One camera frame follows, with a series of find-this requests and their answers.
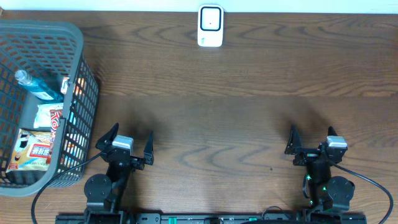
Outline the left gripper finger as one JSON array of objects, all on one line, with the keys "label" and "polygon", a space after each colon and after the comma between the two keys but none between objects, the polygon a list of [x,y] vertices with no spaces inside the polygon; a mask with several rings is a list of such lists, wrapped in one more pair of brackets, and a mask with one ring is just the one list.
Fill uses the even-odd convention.
[{"label": "left gripper finger", "polygon": [[117,136],[119,129],[119,123],[116,123],[106,134],[100,137],[95,145],[95,148],[100,151],[104,151],[108,148],[108,146],[112,145],[112,142]]},{"label": "left gripper finger", "polygon": [[144,163],[152,166],[154,163],[154,149],[153,149],[154,132],[151,131],[144,148]]}]

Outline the red chocolate bar wrapper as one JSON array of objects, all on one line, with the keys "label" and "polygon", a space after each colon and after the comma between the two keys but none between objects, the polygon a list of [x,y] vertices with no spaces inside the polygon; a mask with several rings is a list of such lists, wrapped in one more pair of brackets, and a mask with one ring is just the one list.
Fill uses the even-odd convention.
[{"label": "red chocolate bar wrapper", "polygon": [[62,117],[63,110],[62,109],[52,109],[50,110],[50,137],[51,137],[51,142],[50,142],[50,148],[49,148],[49,154],[46,159],[46,164],[50,164],[51,159],[52,159],[52,153],[53,153],[53,148],[55,144],[55,137],[57,134],[57,129],[60,124],[60,118]]}]

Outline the light blue tissue pack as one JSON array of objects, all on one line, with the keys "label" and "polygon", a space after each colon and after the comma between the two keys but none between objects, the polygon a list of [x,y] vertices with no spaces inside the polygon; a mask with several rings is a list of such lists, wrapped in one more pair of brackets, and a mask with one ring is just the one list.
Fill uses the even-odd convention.
[{"label": "light blue tissue pack", "polygon": [[38,105],[38,112],[34,119],[34,128],[49,128],[51,122],[50,110],[62,110],[63,103],[49,103]]}]

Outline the blue mouthwash bottle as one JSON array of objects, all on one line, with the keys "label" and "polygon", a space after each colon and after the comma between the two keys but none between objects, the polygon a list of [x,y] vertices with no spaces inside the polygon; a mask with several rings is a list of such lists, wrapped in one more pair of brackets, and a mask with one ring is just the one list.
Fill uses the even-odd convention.
[{"label": "blue mouthwash bottle", "polygon": [[25,70],[18,70],[14,74],[14,78],[21,87],[43,102],[60,103],[63,101],[63,96],[50,88],[43,79],[33,77]]}]

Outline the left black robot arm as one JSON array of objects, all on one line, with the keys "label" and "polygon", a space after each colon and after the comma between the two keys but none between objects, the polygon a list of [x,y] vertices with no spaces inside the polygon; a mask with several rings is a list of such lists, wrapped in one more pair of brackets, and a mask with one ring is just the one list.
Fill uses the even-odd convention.
[{"label": "left black robot arm", "polygon": [[105,174],[91,176],[84,186],[87,198],[84,223],[135,223],[134,215],[120,209],[121,200],[130,175],[154,163],[153,135],[150,133],[144,156],[133,156],[133,138],[118,134],[116,123],[98,139],[99,156],[108,163]]}]

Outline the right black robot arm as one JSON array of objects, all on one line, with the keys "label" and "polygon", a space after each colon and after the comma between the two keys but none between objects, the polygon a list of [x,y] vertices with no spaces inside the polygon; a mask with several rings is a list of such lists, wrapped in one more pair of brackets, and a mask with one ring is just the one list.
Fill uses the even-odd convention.
[{"label": "right black robot arm", "polygon": [[324,142],[316,148],[303,147],[299,132],[291,127],[285,148],[286,155],[294,155],[293,165],[306,167],[303,193],[310,199],[310,208],[302,212],[302,219],[312,223],[342,223],[349,210],[355,185],[342,176],[332,176],[331,167],[342,161],[348,145],[344,137],[328,128]]}]

